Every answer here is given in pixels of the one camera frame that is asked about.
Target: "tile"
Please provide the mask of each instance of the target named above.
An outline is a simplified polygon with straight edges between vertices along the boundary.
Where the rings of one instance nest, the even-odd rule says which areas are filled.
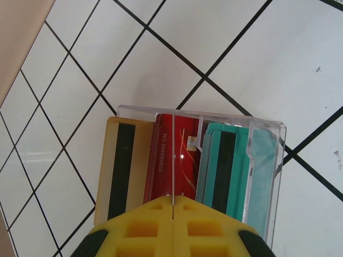
[[[102,0],[72,54],[102,89],[142,30],[113,0]]]
[[[103,94],[114,109],[120,104],[176,108],[199,80],[198,74],[146,32]]]
[[[47,257],[57,251],[35,197],[19,215],[11,233],[20,257]]]
[[[296,161],[282,170],[273,251],[282,257],[340,256],[343,204]]]
[[[97,0],[56,0],[47,17],[64,45],[70,49]]]
[[[96,199],[106,121],[114,114],[100,98],[67,145],[75,166]]]
[[[265,0],[166,1],[151,28],[204,73]]]
[[[97,95],[79,67],[68,57],[42,101],[44,110],[64,143]]]
[[[321,1],[273,1],[210,78],[254,116],[285,123],[294,148],[343,103],[342,22]]]
[[[144,23],[148,23],[152,15],[160,6],[162,0],[121,0],[120,2]]]
[[[61,252],[63,256],[71,256],[75,249],[79,246],[85,236],[94,228],[94,213],[86,220],[86,222],[80,227],[70,241],[62,248]]]
[[[0,118],[0,169],[13,149],[13,144],[6,130],[3,120]]]
[[[338,118],[299,155],[324,178],[343,192],[343,116]]]
[[[17,153],[13,151],[0,172],[0,201],[9,225],[12,224],[31,194],[31,186]]]
[[[43,24],[21,67],[39,100],[47,90],[65,56],[66,51],[62,45],[47,25]]]
[[[34,188],[62,146],[41,108],[38,108],[17,144],[17,150]]]
[[[243,115],[206,81],[188,99],[182,110],[216,112],[218,114]]]
[[[94,207],[65,152],[57,159],[36,194],[59,245]]]
[[[37,104],[23,75],[18,73],[0,108],[14,142],[17,142]]]

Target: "black rubber grip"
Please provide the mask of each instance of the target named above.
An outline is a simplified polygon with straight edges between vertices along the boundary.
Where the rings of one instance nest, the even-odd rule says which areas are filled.
[[[102,229],[87,235],[70,257],[95,257],[107,234],[108,231]]]
[[[262,237],[247,230],[241,230],[238,234],[251,257],[275,257]]]

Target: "yellow plastic device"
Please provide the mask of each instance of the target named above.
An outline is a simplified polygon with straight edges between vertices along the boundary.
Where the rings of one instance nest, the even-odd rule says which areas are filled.
[[[251,227],[183,196],[163,196],[90,231],[72,257],[275,257]]]

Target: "floor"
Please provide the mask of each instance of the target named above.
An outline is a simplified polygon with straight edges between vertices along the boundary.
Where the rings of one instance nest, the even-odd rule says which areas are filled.
[[[342,24],[332,0],[56,0],[0,108],[16,255],[89,232],[106,119],[131,104],[284,122],[273,251],[341,256]]]

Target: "stack of cards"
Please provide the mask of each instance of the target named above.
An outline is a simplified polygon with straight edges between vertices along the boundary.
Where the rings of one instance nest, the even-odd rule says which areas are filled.
[[[110,117],[102,153],[94,224],[173,191],[195,199],[200,151],[198,119],[157,115],[156,121]]]
[[[107,120],[94,225],[143,204],[152,128],[141,120]]]
[[[196,201],[237,220],[242,220],[250,159],[249,129],[209,123],[203,137]],[[254,175],[251,184],[248,224],[266,233],[277,141],[267,130],[253,136]]]
[[[198,119],[175,116],[175,195],[195,199],[200,151],[194,145]],[[173,117],[160,114],[153,126],[144,202],[172,194]]]
[[[173,119],[170,114],[158,114],[155,122],[110,117],[94,224],[172,195],[173,181],[175,195],[187,196],[241,221],[250,165],[249,129],[204,120],[200,139],[198,129],[199,119]],[[268,131],[255,130],[252,143],[255,166],[248,224],[264,235],[277,141]]]
[[[242,219],[250,160],[248,128],[209,123],[203,141],[196,200]]]

